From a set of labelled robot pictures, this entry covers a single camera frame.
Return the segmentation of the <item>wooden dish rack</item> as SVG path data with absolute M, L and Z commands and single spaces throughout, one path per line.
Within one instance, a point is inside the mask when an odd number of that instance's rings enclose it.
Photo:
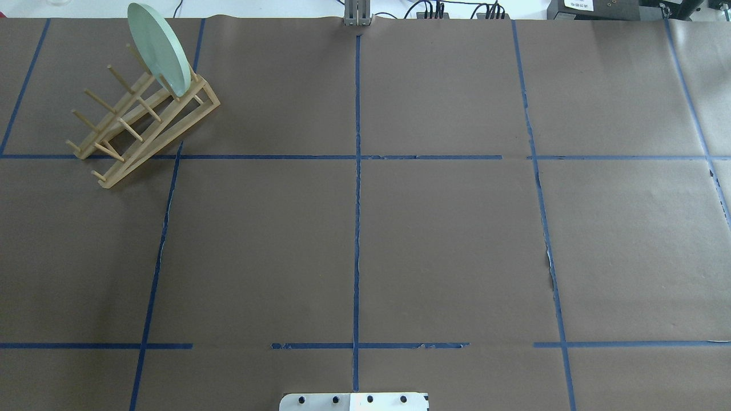
M 221 104 L 209 82 L 194 72 L 188 63 L 185 68 L 191 75 L 192 84 L 182 96 L 174 94 L 166 79 L 159 90 L 149 93 L 156 78 L 134 46 L 127 44 L 126 49 L 143 68 L 142 75 L 131 85 L 115 68 L 108 66 L 123 87 L 124 94 L 117 104 L 111 105 L 86 88 L 86 96 L 107 112 L 94 124 L 78 110 L 71 110 L 90 132 L 80 144 L 70 140 L 65 142 L 79 159 L 87 159 L 96 152 L 114 159 L 114 164 L 104 174 L 91 172 L 105 189 L 118 184 Z

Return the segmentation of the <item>black orange connector block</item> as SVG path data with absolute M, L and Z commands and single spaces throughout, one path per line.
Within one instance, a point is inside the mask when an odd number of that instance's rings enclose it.
M 423 11 L 412 10 L 415 18 L 417 18 L 418 20 L 447 20 L 450 17 L 449 13 L 446 10 L 446 2 L 420 1 L 415 3 L 415 5 L 417 5 L 418 3 L 423 3 L 424 5 Z
M 509 14 L 499 3 L 480 3 L 473 10 L 472 19 L 476 20 L 509 20 Z

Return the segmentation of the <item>grey aluminium post foot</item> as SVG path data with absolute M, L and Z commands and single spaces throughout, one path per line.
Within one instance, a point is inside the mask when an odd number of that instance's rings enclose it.
M 344 5 L 344 25 L 349 27 L 370 26 L 373 21 L 370 0 L 339 1 Z

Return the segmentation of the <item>light green ceramic plate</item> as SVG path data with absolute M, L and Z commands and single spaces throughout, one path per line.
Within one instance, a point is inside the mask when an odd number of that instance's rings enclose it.
M 180 40 L 170 24 L 146 3 L 131 2 L 127 7 L 128 26 L 139 55 L 152 75 L 177 97 L 191 86 L 190 66 Z

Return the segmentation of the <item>black box with label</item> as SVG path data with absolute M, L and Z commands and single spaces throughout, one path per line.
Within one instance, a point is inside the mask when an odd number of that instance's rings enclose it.
M 639 21 L 638 1 L 551 1 L 546 19 L 585 21 Z

